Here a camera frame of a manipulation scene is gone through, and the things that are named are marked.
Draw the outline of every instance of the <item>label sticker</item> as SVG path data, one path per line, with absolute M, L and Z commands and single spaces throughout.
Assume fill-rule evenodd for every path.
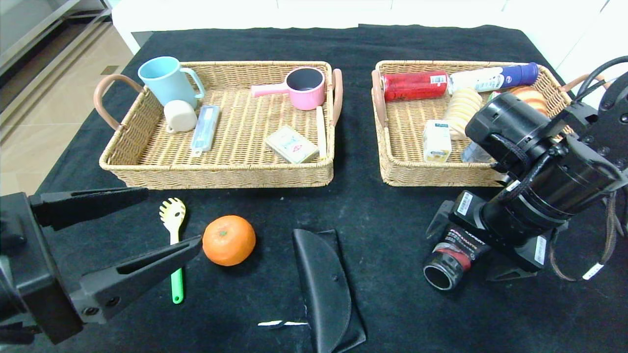
M 511 192 L 512 189 L 516 188 L 517 185 L 519 185 L 519 184 L 521 184 L 521 182 L 519 180 L 515 180 L 510 185 L 508 185 L 508 187 L 506 188 L 506 191 Z
M 462 195 L 462 200 L 460 201 L 460 205 L 458 205 L 458 213 L 461 215 L 467 215 L 467 211 L 469 210 L 469 206 L 471 206 L 471 200 L 473 199 L 473 195 L 468 192 L 465 192 Z
M 475 81 L 475 90 L 478 92 L 485 92 L 488 90 L 496 90 L 502 87 L 504 84 L 503 75 L 495 75 L 489 79 L 477 79 Z
M 547 242 L 548 241 L 541 236 L 536 237 L 536 250 L 534 252 L 534 260 L 539 264 L 545 263 L 545 245 L 547 245 Z
M 582 275 L 582 279 L 585 281 L 588 281 L 591 279 L 591 277 L 595 276 L 596 273 L 598 273 L 602 268 L 604 267 L 604 265 L 597 263 L 594 264 L 593 267 L 591 267 L 587 273 Z

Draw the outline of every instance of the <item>mug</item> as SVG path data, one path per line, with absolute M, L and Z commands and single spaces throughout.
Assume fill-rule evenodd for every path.
M 194 88 L 185 77 L 186 73 L 192 76 L 200 93 L 194 92 Z M 138 76 L 157 97 L 162 106 L 166 106 L 171 100 L 184 100 L 196 108 L 197 99 L 203 99 L 205 96 L 205 88 L 196 72 L 190 68 L 181 67 L 179 60 L 173 57 L 158 57 L 148 60 L 139 67 Z
M 194 108 L 185 100 L 171 100 L 163 107 L 166 117 L 166 132 L 173 134 L 189 131 L 196 127 L 198 121 Z

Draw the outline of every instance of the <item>small box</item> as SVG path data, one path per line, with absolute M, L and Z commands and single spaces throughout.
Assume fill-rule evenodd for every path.
M 423 160 L 446 162 L 452 153 L 449 124 L 443 120 L 427 120 L 423 130 Z
M 290 163 L 304 163 L 318 155 L 318 148 L 289 126 L 282 126 L 266 138 L 266 144 Z

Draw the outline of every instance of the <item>table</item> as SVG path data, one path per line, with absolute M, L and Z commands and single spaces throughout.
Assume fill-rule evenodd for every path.
M 442 293 L 421 274 L 432 243 L 424 231 L 441 201 L 461 188 L 395 188 L 381 180 L 371 104 L 371 70 L 379 60 L 485 60 L 547 65 L 517 30 L 360 26 L 346 30 L 189 30 L 155 33 L 123 71 L 172 55 L 193 60 L 324 60 L 344 72 L 345 99 L 336 133 L 335 177 L 324 188 L 151 191 L 117 214 L 46 236 L 70 290 L 82 273 L 168 242 L 157 217 L 161 200 L 188 210 L 184 237 L 225 214 L 248 219 L 258 234 L 251 256 L 221 268 L 203 255 L 185 269 L 186 300 L 175 306 L 164 280 L 107 325 L 88 325 L 57 346 L 38 337 L 33 352 L 311 352 L 307 327 L 264 330 L 258 322 L 305 317 L 291 230 L 338 230 L 345 270 L 367 330 L 356 352 L 617 352 L 625 333 L 622 239 L 593 280 L 565 283 L 546 270 L 535 278 L 487 283 L 486 263 L 459 290 Z M 121 119 L 136 94 L 114 84 L 104 104 Z M 98 167 L 112 131 L 92 113 L 38 192 L 119 187 Z M 471 188 L 483 197 L 495 188 Z M 557 257 L 584 273 L 604 246 L 602 208 L 576 216 Z

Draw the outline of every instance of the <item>red can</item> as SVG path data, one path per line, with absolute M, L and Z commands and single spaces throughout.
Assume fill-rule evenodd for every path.
M 447 91 L 448 81 L 447 73 L 442 70 L 384 75 L 384 100 L 437 98 Z

